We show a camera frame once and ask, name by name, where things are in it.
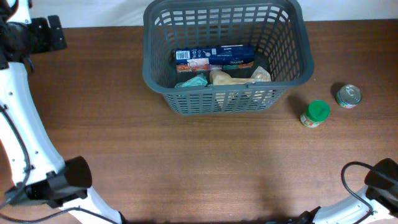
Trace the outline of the teal wet wipes packet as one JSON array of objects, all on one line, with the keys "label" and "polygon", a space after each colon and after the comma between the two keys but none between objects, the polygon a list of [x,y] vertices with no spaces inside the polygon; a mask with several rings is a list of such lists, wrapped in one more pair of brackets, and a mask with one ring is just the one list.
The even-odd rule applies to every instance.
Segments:
[{"label": "teal wet wipes packet", "polygon": [[185,82],[180,82],[175,85],[175,88],[185,88],[185,87],[193,87],[193,86],[207,86],[208,81],[206,79],[206,76],[204,74],[199,74],[196,75],[195,77],[185,81]]}]

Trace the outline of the tan grain pouch bag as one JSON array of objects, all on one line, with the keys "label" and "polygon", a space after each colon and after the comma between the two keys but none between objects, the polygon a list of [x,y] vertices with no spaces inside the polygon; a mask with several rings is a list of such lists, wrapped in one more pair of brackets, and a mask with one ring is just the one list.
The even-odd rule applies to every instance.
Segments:
[{"label": "tan grain pouch bag", "polygon": [[[212,70],[210,72],[210,83],[212,85],[244,85],[247,83],[256,83],[256,82],[271,82],[271,75],[270,73],[258,66],[256,70],[253,72],[250,78],[233,78],[225,72],[221,70]],[[224,99],[224,93],[217,93],[216,94],[216,101],[217,103],[223,107],[224,102],[227,101],[229,103],[233,98],[237,97],[238,93],[232,93],[228,95],[227,99]]]}]

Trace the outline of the blue cardboard food box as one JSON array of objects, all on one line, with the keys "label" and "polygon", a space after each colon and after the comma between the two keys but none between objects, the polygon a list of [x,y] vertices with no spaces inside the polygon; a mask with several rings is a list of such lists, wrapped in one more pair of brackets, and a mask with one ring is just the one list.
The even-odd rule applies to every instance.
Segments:
[{"label": "blue cardboard food box", "polygon": [[237,70],[253,66],[254,47],[224,45],[212,48],[177,49],[174,58],[178,73]]}]

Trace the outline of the grey plastic shopping basket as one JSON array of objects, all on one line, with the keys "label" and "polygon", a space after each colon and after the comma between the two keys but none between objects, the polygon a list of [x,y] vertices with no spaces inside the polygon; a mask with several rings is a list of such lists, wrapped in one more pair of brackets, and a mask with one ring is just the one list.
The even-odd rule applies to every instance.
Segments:
[{"label": "grey plastic shopping basket", "polygon": [[143,79],[178,114],[262,111],[314,70],[296,0],[154,1],[143,22]]}]

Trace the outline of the green lid glass jar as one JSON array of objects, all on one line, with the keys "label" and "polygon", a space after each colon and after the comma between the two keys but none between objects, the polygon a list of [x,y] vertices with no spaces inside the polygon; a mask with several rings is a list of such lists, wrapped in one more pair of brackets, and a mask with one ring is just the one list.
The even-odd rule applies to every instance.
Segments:
[{"label": "green lid glass jar", "polygon": [[316,128],[326,121],[330,115],[330,107],[323,100],[311,102],[300,116],[301,123],[308,128]]}]

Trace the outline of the silver pull-tab tin can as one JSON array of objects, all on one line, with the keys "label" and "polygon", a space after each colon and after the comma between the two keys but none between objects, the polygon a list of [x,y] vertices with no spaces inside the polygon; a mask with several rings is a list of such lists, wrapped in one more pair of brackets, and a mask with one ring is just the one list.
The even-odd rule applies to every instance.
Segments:
[{"label": "silver pull-tab tin can", "polygon": [[346,109],[354,108],[362,99],[361,90],[354,85],[345,85],[336,94],[337,103]]}]

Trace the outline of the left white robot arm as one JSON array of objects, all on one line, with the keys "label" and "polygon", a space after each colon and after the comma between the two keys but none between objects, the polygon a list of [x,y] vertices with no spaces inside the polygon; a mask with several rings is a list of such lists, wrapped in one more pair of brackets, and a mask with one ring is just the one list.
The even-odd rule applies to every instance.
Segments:
[{"label": "left white robot arm", "polygon": [[58,16],[31,18],[31,8],[30,1],[1,2],[1,142],[14,182],[4,204],[46,204],[82,223],[125,223],[93,188],[87,161],[65,160],[42,124],[29,89],[30,57],[67,43]]}]

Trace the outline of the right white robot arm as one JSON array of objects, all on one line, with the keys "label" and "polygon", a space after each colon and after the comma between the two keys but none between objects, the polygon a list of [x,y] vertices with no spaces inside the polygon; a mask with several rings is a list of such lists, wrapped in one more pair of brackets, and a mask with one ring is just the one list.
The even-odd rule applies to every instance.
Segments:
[{"label": "right white robot arm", "polygon": [[[357,192],[348,187],[345,179],[346,170],[351,166],[369,169],[364,187]],[[358,161],[349,162],[341,170],[341,182],[349,197],[328,207],[305,211],[286,223],[367,224],[397,218],[397,163],[392,159],[385,158],[374,166]]]}]

